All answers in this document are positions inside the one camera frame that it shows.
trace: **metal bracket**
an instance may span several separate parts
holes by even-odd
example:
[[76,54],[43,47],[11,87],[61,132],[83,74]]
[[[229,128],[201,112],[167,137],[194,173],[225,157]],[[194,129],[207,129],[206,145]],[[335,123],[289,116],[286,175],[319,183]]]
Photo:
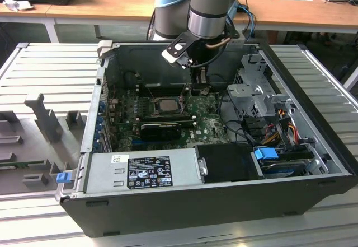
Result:
[[98,43],[97,54],[98,58],[103,59],[108,57],[111,54],[112,50],[112,41],[103,40]]

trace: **table leg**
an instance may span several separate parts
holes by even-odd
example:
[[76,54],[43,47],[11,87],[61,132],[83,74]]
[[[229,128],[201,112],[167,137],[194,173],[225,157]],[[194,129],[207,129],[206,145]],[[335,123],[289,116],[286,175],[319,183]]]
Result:
[[51,43],[59,43],[59,39],[56,32],[56,25],[52,22],[46,22],[45,27],[49,35]]
[[352,75],[347,79],[347,81],[344,83],[343,86],[346,88],[346,90],[350,91],[352,87],[354,87],[357,81],[358,81],[358,67],[356,67]]
[[94,25],[94,26],[95,26],[96,38],[102,38],[100,26],[99,25]]

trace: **floor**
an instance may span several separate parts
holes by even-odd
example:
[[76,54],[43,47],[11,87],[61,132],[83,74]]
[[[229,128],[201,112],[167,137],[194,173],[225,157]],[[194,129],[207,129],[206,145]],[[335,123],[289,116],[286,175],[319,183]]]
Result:
[[[100,26],[100,28],[102,39],[113,41],[144,40],[147,32],[146,27]],[[99,41],[95,37],[92,25],[58,25],[58,36],[61,43],[98,43]],[[256,31],[255,36],[266,39],[266,32]],[[293,33],[290,37],[290,44],[304,43],[334,76],[338,76],[342,67],[358,55],[358,49],[349,45],[354,41],[354,34],[337,34],[334,39],[331,39],[331,45],[324,45],[317,34]],[[49,43],[50,40],[42,24],[2,23],[0,25],[0,65],[6,61],[20,42]],[[352,92],[358,94],[358,86]]]

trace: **blue cable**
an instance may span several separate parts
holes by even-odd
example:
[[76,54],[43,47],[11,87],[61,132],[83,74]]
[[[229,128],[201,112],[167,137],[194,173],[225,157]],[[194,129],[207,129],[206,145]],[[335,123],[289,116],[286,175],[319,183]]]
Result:
[[239,7],[247,13],[247,15],[250,17],[250,20],[251,20],[250,35],[249,35],[249,37],[246,39],[246,40],[248,40],[248,39],[252,36],[252,34],[253,34],[253,26],[254,26],[253,16],[252,16],[251,12],[250,12],[248,9],[246,9],[245,7],[243,7],[243,6],[239,6]]

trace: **sticker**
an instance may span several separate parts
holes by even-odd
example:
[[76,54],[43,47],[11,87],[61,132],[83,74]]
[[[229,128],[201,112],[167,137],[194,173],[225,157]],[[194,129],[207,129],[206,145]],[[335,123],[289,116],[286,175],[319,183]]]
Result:
[[112,156],[112,163],[127,162],[129,155]]
[[127,159],[127,187],[129,189],[171,187],[173,185],[169,156]]

